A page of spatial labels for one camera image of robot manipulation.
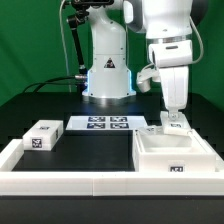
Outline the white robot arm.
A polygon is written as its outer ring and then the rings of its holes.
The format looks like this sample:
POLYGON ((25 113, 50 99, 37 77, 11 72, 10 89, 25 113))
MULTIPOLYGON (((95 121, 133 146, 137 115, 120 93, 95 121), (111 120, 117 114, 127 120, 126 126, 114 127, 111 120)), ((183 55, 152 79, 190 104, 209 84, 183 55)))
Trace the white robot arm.
POLYGON ((148 92, 159 82, 165 115, 176 120, 186 107, 191 35, 203 20, 208 0, 115 0, 88 9, 93 62, 83 96, 107 103, 148 92))

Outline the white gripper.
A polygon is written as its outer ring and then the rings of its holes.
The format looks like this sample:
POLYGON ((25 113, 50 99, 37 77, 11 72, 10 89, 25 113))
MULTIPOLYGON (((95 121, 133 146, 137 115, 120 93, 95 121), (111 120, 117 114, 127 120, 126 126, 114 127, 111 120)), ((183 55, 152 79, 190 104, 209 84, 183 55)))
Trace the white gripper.
POLYGON ((150 44, 149 59, 161 80, 162 93, 169 118, 176 120, 179 110, 186 107, 188 98, 188 65, 192 62, 190 40, 150 44))

